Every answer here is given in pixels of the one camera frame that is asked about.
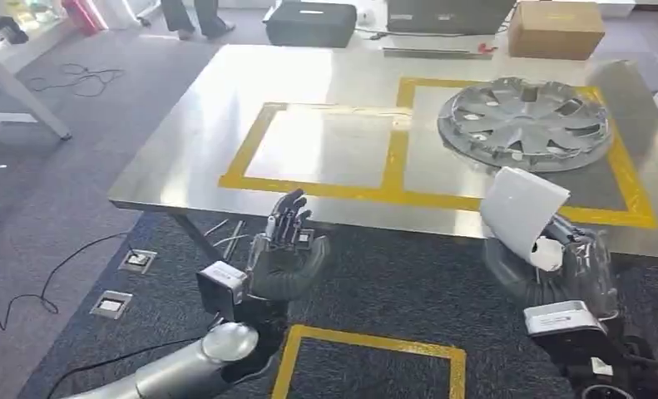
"person's leg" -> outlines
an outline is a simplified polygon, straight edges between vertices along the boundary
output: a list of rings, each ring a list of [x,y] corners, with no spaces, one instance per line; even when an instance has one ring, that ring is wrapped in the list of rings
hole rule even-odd
[[[220,36],[235,27],[218,16],[218,0],[194,0],[194,7],[199,17],[201,34],[206,37]]]
[[[186,7],[181,0],[161,0],[162,13],[165,14],[167,29],[170,32],[185,31],[193,32],[194,25],[191,24]]]

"metal table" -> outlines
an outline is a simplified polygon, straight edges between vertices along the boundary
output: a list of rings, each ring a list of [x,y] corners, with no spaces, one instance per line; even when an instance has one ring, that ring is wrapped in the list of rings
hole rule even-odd
[[[544,177],[571,191],[564,214],[609,232],[611,250],[658,256],[658,110],[625,62],[227,46],[109,198],[174,215],[213,259],[188,211],[267,214],[297,186],[318,221],[482,237],[476,210],[494,170],[444,148],[435,118],[461,86],[500,76],[562,81],[605,101],[616,125],[608,156]]]
[[[8,31],[13,44],[27,41],[27,35],[10,17],[0,17],[0,32]],[[72,137],[69,129],[51,111],[49,111],[6,67],[0,63],[0,88],[8,95],[20,101],[31,114],[0,112],[0,124],[3,122],[37,123],[41,122],[62,140]]]

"floor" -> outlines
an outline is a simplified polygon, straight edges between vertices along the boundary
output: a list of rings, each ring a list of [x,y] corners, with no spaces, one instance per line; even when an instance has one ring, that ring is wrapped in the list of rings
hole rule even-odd
[[[37,76],[66,80],[57,71],[66,62],[121,68],[126,74],[96,98],[68,89],[39,93],[73,129],[75,137],[67,143],[41,128],[2,128],[0,315],[13,295],[37,292],[53,266],[73,250],[134,225],[138,213],[115,209],[106,200],[121,168],[219,45],[267,43],[262,12],[225,15],[238,28],[223,42],[179,42],[157,19],[149,29],[73,37],[22,70],[24,81]],[[606,25],[608,33],[594,57],[636,60],[650,89],[658,90],[658,12],[635,12]],[[0,93],[0,111],[20,110]],[[15,304],[7,331],[0,331],[0,398],[17,395],[119,245],[112,240],[87,250],[57,275],[50,297],[60,314],[45,312],[37,300]]]
[[[191,218],[208,229],[240,216],[211,212],[194,213]],[[266,224],[262,217],[243,219],[247,222],[243,234],[262,231]],[[226,224],[210,240],[232,235],[234,227],[235,223]],[[316,284],[289,305],[288,324],[363,335],[342,342],[327,342],[322,336],[302,338],[289,377],[288,399],[443,399],[452,388],[458,392],[458,385],[465,385],[461,389],[466,397],[477,399],[572,397],[566,379],[527,338],[520,317],[522,304],[483,266],[480,239],[341,224],[312,227],[328,237],[332,254]],[[118,270],[127,250],[122,247],[18,399],[46,397],[55,381],[75,367],[205,333],[213,316],[200,306],[195,281],[195,273],[205,265],[204,255],[164,214],[142,215],[129,240],[134,248],[157,251],[150,269],[145,275]],[[250,240],[243,239],[230,263],[243,267],[249,254]],[[635,333],[651,342],[658,358],[658,258],[614,254],[613,264],[627,323],[637,326]],[[105,290],[133,295],[119,320],[89,314]],[[396,346],[366,347],[370,343],[366,335],[457,347],[465,351],[465,373],[459,373],[462,363],[455,357],[434,356],[434,350],[424,356],[400,352]],[[179,346],[77,373],[53,397],[124,377]],[[286,366],[291,360],[281,362]],[[282,378],[277,377],[279,363],[261,379],[220,398],[270,397],[275,381]],[[449,379],[451,373],[455,380]]]

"cable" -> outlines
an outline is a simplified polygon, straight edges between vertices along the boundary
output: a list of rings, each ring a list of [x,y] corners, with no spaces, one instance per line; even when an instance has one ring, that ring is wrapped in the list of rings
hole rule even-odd
[[[138,255],[137,252],[135,252],[135,250],[132,248],[132,245],[130,245],[130,241],[126,241],[126,244],[128,245],[128,250],[131,251],[132,256],[138,258],[140,255]]]
[[[209,231],[205,232],[205,233],[204,233],[204,237],[208,237],[209,234],[211,234],[211,233],[215,232],[216,230],[220,229],[220,228],[223,227],[226,223],[228,223],[228,219],[226,219],[226,220],[224,220],[224,221],[218,223],[216,226],[212,227]]]
[[[91,241],[90,243],[80,247],[77,249],[76,252],[73,254],[69,255],[66,259],[61,261],[51,272],[49,272],[49,275],[47,276],[47,280],[45,281],[44,285],[42,285],[42,291],[39,294],[35,293],[24,293],[21,295],[17,295],[16,297],[13,297],[10,302],[7,304],[7,310],[5,312],[5,318],[1,321],[0,319],[0,329],[1,331],[5,331],[7,329],[7,321],[10,319],[10,312],[12,311],[12,305],[15,303],[20,298],[38,298],[40,300],[40,304],[42,307],[47,310],[51,314],[59,314],[59,307],[54,304],[54,302],[50,301],[45,297],[45,294],[47,293],[47,289],[49,288],[49,283],[52,282],[52,278],[54,277],[54,274],[62,268],[67,262],[72,260],[75,256],[83,252],[84,250],[92,247],[93,245],[96,245],[98,243],[101,243],[103,241],[106,241],[108,239],[114,239],[115,237],[122,237],[124,235],[127,235],[127,233],[117,233],[113,235],[108,235],[106,237],[103,237],[101,239],[96,239],[94,241]]]
[[[217,246],[219,246],[223,243],[227,243],[229,241],[233,241],[233,240],[236,240],[236,239],[244,239],[245,237],[250,237],[250,234],[234,235],[233,237],[229,237],[227,239],[222,239],[221,241],[216,242],[214,244],[214,246],[217,247]]]
[[[73,62],[68,62],[66,64],[61,64],[59,66],[59,72],[64,75],[78,76],[74,80],[63,83],[61,85],[51,85],[47,82],[47,79],[44,77],[33,77],[27,81],[27,88],[30,91],[45,91],[49,89],[62,88],[62,87],[71,87],[72,93],[75,96],[79,97],[98,97],[108,88],[108,84],[115,81],[117,78],[126,74],[125,70],[122,69],[101,69],[100,71],[94,71],[88,69],[86,66],[81,64],[76,64]],[[77,87],[86,81],[98,81],[101,85],[100,90],[96,91],[93,94],[86,94],[80,91],[77,91]]]
[[[186,342],[197,341],[199,339],[202,339],[204,336],[205,336],[205,334],[201,335],[199,337],[180,339],[178,341],[161,343],[159,345],[155,345],[155,346],[152,346],[152,347],[144,347],[140,350],[137,350],[137,351],[134,351],[134,352],[131,352],[131,353],[127,353],[125,355],[120,355],[119,357],[114,357],[112,359],[105,360],[103,362],[98,362],[98,363],[93,363],[93,364],[89,364],[89,365],[86,365],[86,366],[73,368],[72,370],[69,370],[68,372],[65,372],[61,377],[59,377],[57,382],[54,383],[54,386],[52,386],[52,389],[49,390],[49,393],[47,394],[47,399],[52,399],[52,395],[54,395],[54,392],[57,390],[57,388],[59,388],[59,386],[62,384],[62,382],[64,382],[64,380],[67,379],[67,377],[71,376],[72,374],[76,374],[78,372],[85,372],[85,371],[88,371],[88,370],[91,370],[91,369],[94,369],[94,368],[99,368],[99,367],[102,367],[102,366],[106,366],[106,365],[111,364],[111,363],[115,363],[115,362],[119,362],[121,360],[125,360],[128,357],[133,357],[133,356],[137,356],[137,355],[140,355],[142,353],[145,353],[145,352],[154,351],[155,349],[159,349],[161,347],[169,347],[171,345],[176,345],[178,343],[186,343]]]

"black equipment case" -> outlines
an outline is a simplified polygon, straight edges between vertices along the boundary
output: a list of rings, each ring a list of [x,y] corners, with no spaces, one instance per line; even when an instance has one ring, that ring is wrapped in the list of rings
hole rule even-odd
[[[357,15],[350,4],[283,2],[265,29],[276,46],[346,47]]]

